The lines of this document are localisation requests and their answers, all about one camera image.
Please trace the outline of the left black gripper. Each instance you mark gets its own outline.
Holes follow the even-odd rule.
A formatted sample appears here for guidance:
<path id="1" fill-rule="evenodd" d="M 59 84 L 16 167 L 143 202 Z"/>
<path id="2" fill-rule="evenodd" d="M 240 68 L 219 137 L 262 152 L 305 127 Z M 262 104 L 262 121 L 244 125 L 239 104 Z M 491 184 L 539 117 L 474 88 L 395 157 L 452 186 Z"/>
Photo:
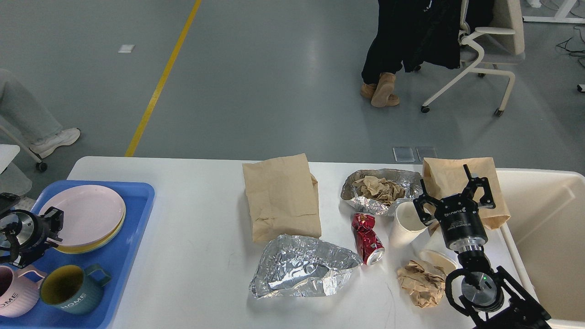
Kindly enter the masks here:
<path id="1" fill-rule="evenodd" d="M 46 253 L 51 254 L 54 248 L 46 243 L 46 237 L 63 241 L 59 233 L 64 226 L 64 212 L 50 207 L 41 218 L 43 224 L 29 211 L 9 211 L 9 264 L 22 269 Z"/>

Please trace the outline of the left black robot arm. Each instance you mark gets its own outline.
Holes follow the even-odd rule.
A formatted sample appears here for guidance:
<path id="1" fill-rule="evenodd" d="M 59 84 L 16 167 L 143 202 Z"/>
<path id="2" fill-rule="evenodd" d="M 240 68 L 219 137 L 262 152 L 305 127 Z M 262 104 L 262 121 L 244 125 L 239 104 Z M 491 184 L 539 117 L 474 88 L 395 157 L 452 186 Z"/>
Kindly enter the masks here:
<path id="1" fill-rule="evenodd" d="M 64 212 L 50 207 L 43 215 L 15 209 L 20 197 L 3 192 L 1 200 L 1 257 L 2 264 L 23 269 L 44 256 L 46 250 L 61 242 L 59 232 L 63 228 Z"/>

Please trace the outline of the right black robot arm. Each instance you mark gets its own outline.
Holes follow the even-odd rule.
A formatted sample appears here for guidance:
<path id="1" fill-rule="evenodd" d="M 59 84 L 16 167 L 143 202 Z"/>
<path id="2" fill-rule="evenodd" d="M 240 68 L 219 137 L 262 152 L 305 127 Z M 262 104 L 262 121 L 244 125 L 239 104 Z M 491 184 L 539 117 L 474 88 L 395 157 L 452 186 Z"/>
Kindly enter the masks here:
<path id="1" fill-rule="evenodd" d="M 479 208 L 495 208 L 489 179 L 473 177 L 462 192 L 436 199 L 425 187 L 413 203 L 425 226 L 437 221 L 445 246 L 457 254 L 460 268 L 446 279 L 451 306 L 470 317 L 477 329 L 548 329 L 550 314 L 502 266 L 492 269 L 485 256 L 487 234 Z"/>

